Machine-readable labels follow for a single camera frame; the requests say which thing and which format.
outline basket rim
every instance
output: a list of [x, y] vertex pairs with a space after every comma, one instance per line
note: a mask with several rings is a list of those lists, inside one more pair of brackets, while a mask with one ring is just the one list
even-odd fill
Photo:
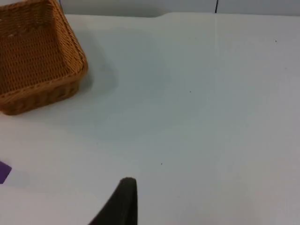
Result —
[[6, 93], [2, 93], [0, 95], [0, 104], [7, 104], [11, 101], [14, 101], [14, 100], [17, 100], [20, 98], [25, 98], [32, 94], [39, 93], [40, 91], [51, 89], [53, 87], [63, 85], [63, 84], [69, 83], [69, 82], [77, 81], [77, 80], [81, 79], [88, 70], [86, 56], [85, 56], [82, 48], [80, 47], [79, 42], [74, 35], [74, 32], [72, 31], [70, 25], [68, 24], [68, 21], [67, 21], [65, 15], [63, 14], [60, 6], [58, 5], [57, 0], [27, 0], [27, 1], [23, 1], [23, 2], [17, 2], [17, 3], [13, 3], [13, 4], [9, 4], [9, 5], [0, 7], [0, 12], [3, 10], [10, 10], [12, 8], [19, 8], [19, 7], [23, 7], [23, 6], [30, 5], [30, 4], [40, 3], [40, 2], [50, 2], [52, 4], [54, 10], [56, 10], [59, 13], [60, 19], [64, 23], [64, 28], [67, 30], [69, 36], [71, 37], [71, 40], [74, 44], [74, 48], [77, 50], [81, 60], [78, 62], [76, 71], [74, 71], [66, 76], [59, 77], [59, 78], [56, 78], [56, 79], [53, 79], [53, 80], [47, 81], [47, 82], [41, 82], [41, 83], [27, 86], [24, 88], [20, 88], [17, 90], [9, 91]]

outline purple card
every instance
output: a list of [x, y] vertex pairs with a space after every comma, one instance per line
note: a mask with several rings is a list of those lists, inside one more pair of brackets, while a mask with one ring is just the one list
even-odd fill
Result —
[[0, 161], [0, 184], [3, 184], [11, 171], [11, 167]]

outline black rubber object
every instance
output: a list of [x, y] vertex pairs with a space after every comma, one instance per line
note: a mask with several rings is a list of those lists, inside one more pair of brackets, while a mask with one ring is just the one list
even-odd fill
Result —
[[123, 178], [90, 225], [137, 225], [137, 218], [136, 180]]

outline wicker basket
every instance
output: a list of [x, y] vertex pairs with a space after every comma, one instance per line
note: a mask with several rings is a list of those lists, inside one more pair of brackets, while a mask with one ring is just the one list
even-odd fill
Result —
[[0, 110], [15, 115], [74, 95], [88, 69], [56, 0], [0, 7]]

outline white table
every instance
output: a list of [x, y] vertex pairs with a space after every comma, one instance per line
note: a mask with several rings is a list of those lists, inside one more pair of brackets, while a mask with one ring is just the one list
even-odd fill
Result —
[[141, 225], [300, 222], [300, 18], [67, 16], [75, 97], [0, 116], [0, 224], [86, 225], [125, 176]]

